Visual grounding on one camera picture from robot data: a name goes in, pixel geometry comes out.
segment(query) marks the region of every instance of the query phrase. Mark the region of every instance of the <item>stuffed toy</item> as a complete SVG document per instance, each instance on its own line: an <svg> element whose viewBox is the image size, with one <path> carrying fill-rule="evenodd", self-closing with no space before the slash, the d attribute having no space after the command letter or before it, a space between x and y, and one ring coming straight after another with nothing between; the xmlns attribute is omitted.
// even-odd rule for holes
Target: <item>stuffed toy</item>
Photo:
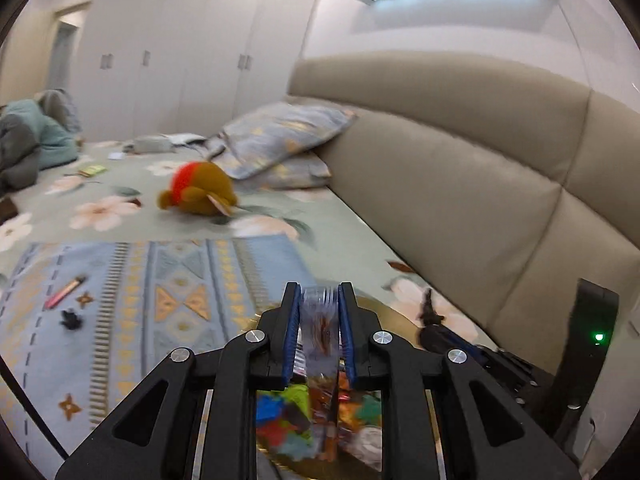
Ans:
<svg viewBox="0 0 640 480"><path fill-rule="evenodd" d="M231 179L212 162L189 162L180 167L171 182L171 189L158 196L158 207L177 207L197 215L231 216L238 203Z"/></svg>

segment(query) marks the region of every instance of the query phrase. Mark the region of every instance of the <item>plush toy ear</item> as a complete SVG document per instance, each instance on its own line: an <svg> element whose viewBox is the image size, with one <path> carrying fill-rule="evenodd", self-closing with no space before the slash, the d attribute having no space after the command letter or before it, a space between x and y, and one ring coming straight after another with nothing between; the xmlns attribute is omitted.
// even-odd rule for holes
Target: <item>plush toy ear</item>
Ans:
<svg viewBox="0 0 640 480"><path fill-rule="evenodd" d="M160 209L167 209L174 204L172 200L171 191L165 190L158 195L158 207Z"/></svg>
<svg viewBox="0 0 640 480"><path fill-rule="evenodd" d="M207 198L211 200L211 203L220 211L224 216L231 216L231 206L229 202L224 198L220 198L218 195L209 193Z"/></svg>
<svg viewBox="0 0 640 480"><path fill-rule="evenodd" d="M199 202L206 197L207 192L204 189L200 189L199 187L185 187L180 193L180 198L183 202Z"/></svg>

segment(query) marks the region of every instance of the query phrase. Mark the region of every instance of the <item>black strap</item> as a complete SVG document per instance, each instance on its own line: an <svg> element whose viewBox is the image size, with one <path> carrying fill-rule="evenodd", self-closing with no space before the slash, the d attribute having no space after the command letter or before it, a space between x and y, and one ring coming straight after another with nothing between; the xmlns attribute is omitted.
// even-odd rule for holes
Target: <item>black strap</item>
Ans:
<svg viewBox="0 0 640 480"><path fill-rule="evenodd" d="M54 449L58 452L58 454L62 457L62 460L66 460L69 458L68 453L65 451L65 448L58 442L56 437L51 433L51 430L46 425L42 417L34 407L34 405L27 397L27 394L24 393L24 390L18 384L18 381L15 380L14 375L9 370L9 367L2 359L0 355L0 377L4 380L6 385L14 394L15 398L18 399L20 405L24 408L24 411L31 417L33 423L38 427L38 429L42 432L44 437L49 441L49 443L54 447Z"/></svg>

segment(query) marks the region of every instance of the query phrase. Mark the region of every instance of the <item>white wardrobe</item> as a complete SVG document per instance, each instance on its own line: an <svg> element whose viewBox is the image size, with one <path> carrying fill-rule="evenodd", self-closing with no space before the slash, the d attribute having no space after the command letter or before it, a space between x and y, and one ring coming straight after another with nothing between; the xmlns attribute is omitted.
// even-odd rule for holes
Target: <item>white wardrobe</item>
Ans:
<svg viewBox="0 0 640 480"><path fill-rule="evenodd" d="M88 140L217 133L279 100L316 0L94 0L70 92Z"/></svg>

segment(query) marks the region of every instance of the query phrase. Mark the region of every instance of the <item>metal screw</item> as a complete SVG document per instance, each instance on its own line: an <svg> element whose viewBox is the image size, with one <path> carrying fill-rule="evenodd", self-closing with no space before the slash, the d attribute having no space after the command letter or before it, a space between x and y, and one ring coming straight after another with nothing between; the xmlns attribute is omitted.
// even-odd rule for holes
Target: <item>metal screw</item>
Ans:
<svg viewBox="0 0 640 480"><path fill-rule="evenodd" d="M183 363L189 358L189 350L186 348L176 348L171 352L171 361L174 363Z"/></svg>
<svg viewBox="0 0 640 480"><path fill-rule="evenodd" d="M393 338L394 337L389 332L385 332L384 330L381 330L380 332L376 332L373 335L373 341L375 341L379 345L389 344L391 343L391 340Z"/></svg>
<svg viewBox="0 0 640 480"><path fill-rule="evenodd" d="M453 350L449 350L447 354L449 361L456 364L461 364L466 361L466 354L464 351L454 348Z"/></svg>
<svg viewBox="0 0 640 480"><path fill-rule="evenodd" d="M244 338L249 343L259 343L264 339L264 332L262 330L249 330L249 332L244 334Z"/></svg>

